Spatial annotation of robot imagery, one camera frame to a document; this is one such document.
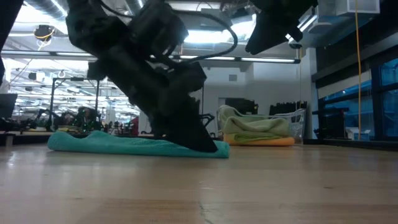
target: plastic bin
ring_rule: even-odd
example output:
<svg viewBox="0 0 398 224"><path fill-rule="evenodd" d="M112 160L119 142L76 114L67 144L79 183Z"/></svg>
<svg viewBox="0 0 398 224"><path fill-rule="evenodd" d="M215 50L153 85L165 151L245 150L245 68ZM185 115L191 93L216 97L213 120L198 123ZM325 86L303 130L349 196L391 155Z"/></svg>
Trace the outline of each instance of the plastic bin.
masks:
<svg viewBox="0 0 398 224"><path fill-rule="evenodd" d="M273 116L266 116L266 115L243 115L239 113L236 109L235 113L238 116L242 117L253 117L253 116L258 116L262 117L264 119L276 119L276 118L283 118L286 119L289 122L289 129L290 129L290 137L293 137L295 139L296 144L303 144L303 136L304 136L304 126L305 126L305 109L299 109L295 112L292 113L286 113L286 114L276 114ZM218 137L222 138L223 133L222 133L222 127L223 124L221 124L221 116L220 116L220 109L217 111L217 127L218 127Z"/></svg>

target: pipe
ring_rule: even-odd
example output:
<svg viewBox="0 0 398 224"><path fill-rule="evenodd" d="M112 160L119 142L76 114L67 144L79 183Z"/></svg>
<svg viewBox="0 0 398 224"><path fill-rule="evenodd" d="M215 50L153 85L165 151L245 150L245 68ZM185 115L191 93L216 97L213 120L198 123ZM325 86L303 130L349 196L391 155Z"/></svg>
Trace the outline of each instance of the pipe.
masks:
<svg viewBox="0 0 398 224"><path fill-rule="evenodd" d="M147 0L125 0L128 11L135 16L144 6Z"/></svg>
<svg viewBox="0 0 398 224"><path fill-rule="evenodd" d="M51 16L57 22L65 23L69 7L66 0L25 0L27 4Z"/></svg>

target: wire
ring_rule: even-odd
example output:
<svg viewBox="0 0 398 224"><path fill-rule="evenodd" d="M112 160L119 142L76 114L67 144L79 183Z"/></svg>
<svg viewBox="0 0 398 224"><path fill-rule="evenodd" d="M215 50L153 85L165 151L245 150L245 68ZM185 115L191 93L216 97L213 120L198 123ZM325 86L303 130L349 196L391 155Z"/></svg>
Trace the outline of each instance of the wire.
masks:
<svg viewBox="0 0 398 224"><path fill-rule="evenodd" d="M211 6L211 4L209 4L208 2L199 2L196 11L199 9L199 6L200 6L202 3L207 4L208 6L210 6L211 9L213 9L213 6Z"/></svg>
<svg viewBox="0 0 398 224"><path fill-rule="evenodd" d="M230 26L227 23L225 23L224 21L222 21L221 19L219 19L219 18L217 18L217 17L215 17L215 16L213 16L211 14L202 13L202 12L196 12L196 11L174 10L174 12L176 12L177 14L181 14L181 15L198 16L198 17L204 17L204 18L207 18L207 19L211 19L212 21L215 21L215 22L219 23L226 30L228 30L228 32L231 33L232 38L234 39L233 45L227 50L224 50L222 52L218 52L218 53L215 53L215 54L198 56L198 57L195 57L195 58L192 58L190 60L185 61L185 63L192 63L192 62L196 62L198 60L203 60L203 59L206 59L206 58L219 57L219 56L222 56L222 55L226 55L228 53L231 53L233 50L235 50L236 46L238 46L238 36L230 28Z"/></svg>
<svg viewBox="0 0 398 224"><path fill-rule="evenodd" d="M98 3L100 3L106 10L108 10L109 12L112 12L113 14L115 14L117 16L127 17L127 18L134 18L134 16L124 15L124 14L121 14L120 12L118 12L118 11L115 11L115 10L111 9L102 0L96 0L96 1ZM197 11L182 11L182 10L173 10L173 11L176 14L189 15L189 16L198 16L198 17L204 17L204 18L207 18L207 19L211 19L212 21L215 21L215 22L219 23L226 30L228 30L228 32L231 33L232 38L234 39L233 45L227 50L224 50L222 52L218 52L218 53L215 53L215 54L198 56L198 57L192 58L190 60L187 60L184 63L192 63L192 62L196 62L198 60L203 60L203 59L206 59L206 58L219 57L219 56L222 56L222 55L225 55L225 54L228 54L228 53L232 52L238 46L238 36L230 28L230 26L227 23L225 23L224 21L222 21L221 19L219 19L219 18L217 18L217 17L215 17L215 16L213 16L211 14L201 13L201 12L197 12ZM175 63L171 62L173 60L169 59L167 56L164 56L164 55L161 56L160 54L158 54L158 56L160 57L161 60L165 61L167 64L175 66Z"/></svg>
<svg viewBox="0 0 398 224"><path fill-rule="evenodd" d="M302 60L303 60L303 47L301 47L300 48L300 109L301 109L301 104L302 104L302 94L301 94L301 91L302 91L302 79L301 79L301 77L302 77Z"/></svg>
<svg viewBox="0 0 398 224"><path fill-rule="evenodd" d="M102 0L96 0L98 3L101 4L102 7L104 7L106 10L108 10L109 12L112 12L113 14L117 15L117 16L121 16L121 17L125 17L125 18L134 18L134 16L129 16L129 15L124 15L123 13L120 13L112 8L110 8L108 5L106 5Z"/></svg>
<svg viewBox="0 0 398 224"><path fill-rule="evenodd" d="M362 66L361 66L361 49L359 46L359 25L358 25L358 0L355 0L355 27L356 27L356 51L358 54L358 72L359 72L359 93L358 93L358 140L361 140L361 75L362 75Z"/></svg>
<svg viewBox="0 0 398 224"><path fill-rule="evenodd" d="M45 41L46 41L47 39L48 39L48 37L45 38L44 42L42 43L42 45L39 46L39 49L37 49L37 51L40 51L40 50L42 50L43 47L49 45L49 44L47 44L47 45L44 44ZM30 64L32 61L33 61L33 59L29 60L29 61L26 63L25 67L24 67L24 68L23 68L13 79L4 87L4 88L9 87L9 86L11 85L11 83L13 83L14 81L15 81L15 82L18 82L18 80L19 80L19 78L20 78L20 75L23 74L24 71L27 70L29 64Z"/></svg>
<svg viewBox="0 0 398 224"><path fill-rule="evenodd" d="M44 41L41 44L40 44L40 41L41 40L36 40L36 44L37 44L37 46L39 46L40 49L51 44L51 40L49 40L48 42Z"/></svg>
<svg viewBox="0 0 398 224"><path fill-rule="evenodd" d="M25 65L25 67L4 87L7 88L8 86L11 85L11 83L13 83L14 81L17 82L20 78L20 75L22 73L24 73L24 71L27 69L27 67L29 66L29 64L31 63L31 61L33 61L33 59L31 59L30 61L28 61Z"/></svg>

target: orange foam pad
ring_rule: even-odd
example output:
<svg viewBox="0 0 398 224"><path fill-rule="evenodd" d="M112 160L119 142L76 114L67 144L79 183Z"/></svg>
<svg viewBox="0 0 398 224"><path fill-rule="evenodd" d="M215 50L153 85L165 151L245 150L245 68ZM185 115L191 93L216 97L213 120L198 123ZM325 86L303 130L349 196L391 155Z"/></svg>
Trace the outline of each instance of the orange foam pad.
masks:
<svg viewBox="0 0 398 224"><path fill-rule="evenodd" d="M280 138L272 140L257 140L249 142L236 142L234 139L229 137L227 134L224 135L224 142L227 142L230 146L293 146L294 138Z"/></svg>

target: green towel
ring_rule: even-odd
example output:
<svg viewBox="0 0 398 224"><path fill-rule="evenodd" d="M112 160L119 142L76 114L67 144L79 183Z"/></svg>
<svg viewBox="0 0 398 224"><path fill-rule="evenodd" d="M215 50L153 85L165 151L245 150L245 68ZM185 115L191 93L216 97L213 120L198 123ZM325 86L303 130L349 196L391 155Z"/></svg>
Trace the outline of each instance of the green towel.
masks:
<svg viewBox="0 0 398 224"><path fill-rule="evenodd" d="M59 131L52 134L47 143L49 149L64 152L228 158L229 145L221 141L215 141L215 144L218 148L215 153L196 152L164 140L120 138L101 131L93 131L83 139Z"/></svg>
<svg viewBox="0 0 398 224"><path fill-rule="evenodd" d="M218 109L221 130L237 142L280 139L290 136L289 122L284 118L268 119L267 116L241 115L230 106Z"/></svg>

